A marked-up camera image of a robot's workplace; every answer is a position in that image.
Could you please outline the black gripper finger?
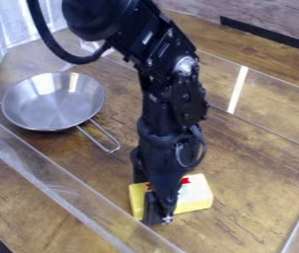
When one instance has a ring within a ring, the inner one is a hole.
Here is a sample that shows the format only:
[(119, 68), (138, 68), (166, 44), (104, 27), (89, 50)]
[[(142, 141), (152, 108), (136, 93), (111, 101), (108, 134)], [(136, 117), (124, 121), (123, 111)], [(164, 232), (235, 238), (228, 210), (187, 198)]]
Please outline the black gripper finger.
[(131, 152), (131, 161), (134, 165), (134, 182), (143, 183), (148, 180), (148, 174), (140, 157), (140, 151), (138, 148), (135, 148)]
[(170, 224), (172, 222), (175, 202), (160, 202), (154, 192), (146, 193), (143, 223), (146, 225)]

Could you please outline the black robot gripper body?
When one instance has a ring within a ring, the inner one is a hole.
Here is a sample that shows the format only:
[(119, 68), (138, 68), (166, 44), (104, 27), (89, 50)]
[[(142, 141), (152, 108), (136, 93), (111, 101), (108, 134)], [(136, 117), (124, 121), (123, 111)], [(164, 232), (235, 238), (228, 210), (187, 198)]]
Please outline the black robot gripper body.
[(140, 157), (151, 188), (159, 198), (175, 198), (182, 177), (198, 166), (207, 151), (202, 128), (192, 125), (183, 131), (158, 136), (144, 122), (138, 123)]

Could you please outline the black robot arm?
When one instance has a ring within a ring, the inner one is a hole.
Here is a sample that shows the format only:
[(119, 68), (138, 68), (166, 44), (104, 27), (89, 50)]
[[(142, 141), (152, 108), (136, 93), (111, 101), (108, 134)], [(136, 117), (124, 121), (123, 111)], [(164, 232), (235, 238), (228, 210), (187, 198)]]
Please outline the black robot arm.
[(143, 114), (134, 179), (151, 185), (144, 224), (167, 224), (182, 178), (207, 151), (199, 122), (208, 103), (195, 46), (152, 0), (63, 0), (61, 12), (69, 30), (88, 42), (103, 40), (139, 71)]

